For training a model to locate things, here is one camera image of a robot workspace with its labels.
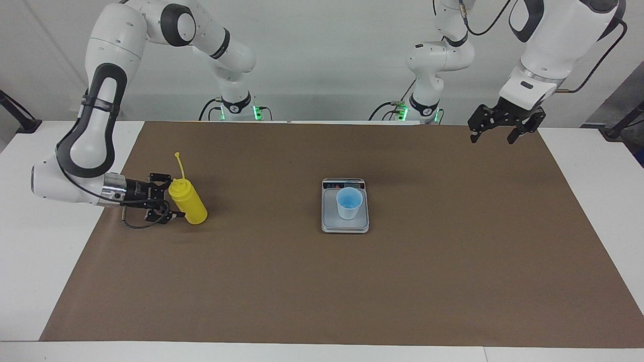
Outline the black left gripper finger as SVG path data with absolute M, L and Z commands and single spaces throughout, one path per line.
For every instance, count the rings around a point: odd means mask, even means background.
M 515 121 L 514 129 L 507 137 L 508 144 L 515 144 L 518 138 L 526 133 L 536 132 L 543 119 L 545 119 L 545 116 L 545 112 L 534 112 L 533 115 L 525 121 Z
M 467 122 L 469 130 L 471 131 L 470 141 L 472 144 L 475 144 L 478 141 L 483 132 L 492 130 L 498 126 L 498 116 L 501 116 L 501 110 L 495 107 L 479 105 L 478 108 L 474 110 Z

